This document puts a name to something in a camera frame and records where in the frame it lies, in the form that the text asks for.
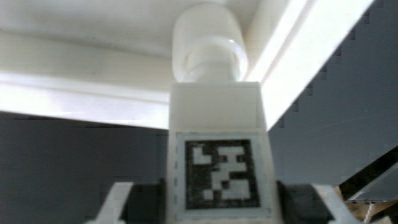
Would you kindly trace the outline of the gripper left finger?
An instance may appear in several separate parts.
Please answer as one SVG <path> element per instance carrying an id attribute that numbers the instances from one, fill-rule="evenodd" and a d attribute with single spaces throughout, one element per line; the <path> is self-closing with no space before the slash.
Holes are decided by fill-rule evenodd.
<path id="1" fill-rule="evenodd" d="M 95 217 L 83 224 L 161 224 L 163 186 L 115 182 Z"/>

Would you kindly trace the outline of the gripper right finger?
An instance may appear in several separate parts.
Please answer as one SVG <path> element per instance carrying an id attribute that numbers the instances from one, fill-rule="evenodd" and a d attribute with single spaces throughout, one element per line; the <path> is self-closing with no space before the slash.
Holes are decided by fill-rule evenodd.
<path id="1" fill-rule="evenodd" d="M 277 187 L 284 224 L 362 224 L 328 185 L 278 182 Z"/>

